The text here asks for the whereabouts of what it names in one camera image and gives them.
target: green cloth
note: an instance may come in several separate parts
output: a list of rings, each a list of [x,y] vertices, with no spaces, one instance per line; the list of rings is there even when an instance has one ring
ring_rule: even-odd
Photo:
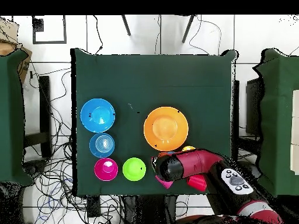
[[[17,69],[26,57],[21,50],[0,56],[0,181],[13,181],[23,186],[33,182],[22,168],[25,116]]]
[[[299,195],[299,176],[290,170],[293,91],[299,89],[299,58],[265,51],[257,68],[265,85],[260,103],[263,143],[259,183],[272,195]]]
[[[155,108],[174,107],[189,124],[187,140],[178,151],[191,145],[230,156],[231,62],[236,52],[223,56],[89,55],[75,49],[71,54],[77,99],[77,195],[208,193],[189,187],[186,180],[175,181],[167,190],[155,179],[150,160],[159,151],[146,142],[143,126]],[[98,158],[91,154],[89,140],[95,133],[80,120],[82,106],[92,98],[109,101],[116,112],[107,131],[115,141],[110,158],[119,167],[112,181],[100,181],[94,175]],[[128,181],[123,175],[123,164],[131,157],[140,158],[147,167],[140,181]]]

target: floor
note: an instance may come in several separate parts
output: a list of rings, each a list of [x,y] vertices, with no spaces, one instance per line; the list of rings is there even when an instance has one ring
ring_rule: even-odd
[[[98,31],[103,42],[103,49],[98,54],[159,54],[160,39],[159,15],[126,15],[131,36],[127,35],[121,16],[96,16]],[[64,40],[62,16],[36,16],[44,19],[44,32],[36,34],[36,41],[61,41]],[[96,30],[96,19],[93,16],[70,16],[66,19],[66,44],[33,44],[33,28],[31,16],[14,16],[13,21],[19,24],[18,42],[33,52],[32,63],[29,71],[36,71],[39,75],[47,74],[51,83],[51,99],[66,95],[52,101],[53,106],[59,111],[63,122],[71,127],[71,81],[70,81],[70,48],[81,48],[89,53],[95,53],[101,42]],[[252,69],[260,62],[260,55],[265,48],[278,48],[285,54],[299,55],[299,22],[298,15],[198,15],[194,19],[186,42],[182,37],[189,21],[189,17],[176,15],[162,15],[162,54],[206,54],[218,55],[225,50],[235,49],[239,52],[236,65],[236,79],[240,81],[240,120],[239,126],[246,126],[246,98],[245,86],[248,80],[258,77]],[[30,80],[27,75],[24,84],[26,134],[39,131],[39,90],[36,76]],[[55,121],[52,119],[52,134],[56,133]],[[243,128],[239,129],[240,135],[246,135]],[[62,126],[58,145],[68,141],[67,135],[71,132]],[[40,153],[39,145],[34,147]],[[25,160],[38,159],[38,154],[33,148],[26,148]],[[64,157],[63,150],[58,150],[53,159],[60,161]],[[57,166],[66,167],[71,174],[71,166],[60,162]],[[59,183],[48,186],[46,180],[37,180],[36,185],[25,191],[23,199],[23,212],[25,222],[33,224],[85,224],[81,218],[85,212],[69,208],[68,211],[59,205],[58,201],[49,200],[40,191],[59,198],[61,189]],[[111,197],[101,198],[103,207],[111,204]],[[119,216],[111,212],[111,222],[117,224]],[[180,195],[176,207],[177,218],[201,214],[212,215],[213,210],[205,195]],[[103,219],[89,219],[91,223],[101,223]]]

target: lime green cup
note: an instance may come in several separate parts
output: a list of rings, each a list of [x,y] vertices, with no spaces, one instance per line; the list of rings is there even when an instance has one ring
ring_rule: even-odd
[[[141,180],[146,170],[144,162],[135,157],[129,158],[123,165],[123,174],[130,181]]]

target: orange plate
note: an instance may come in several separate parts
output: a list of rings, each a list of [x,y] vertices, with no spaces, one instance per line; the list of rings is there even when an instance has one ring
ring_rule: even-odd
[[[159,107],[145,120],[144,136],[154,149],[172,151],[180,147],[188,136],[187,119],[178,109]]]

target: light blue cup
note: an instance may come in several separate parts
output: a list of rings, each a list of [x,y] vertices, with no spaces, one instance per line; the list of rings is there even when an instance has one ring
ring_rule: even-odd
[[[106,158],[114,151],[114,140],[107,133],[95,134],[89,141],[89,149],[98,158]]]

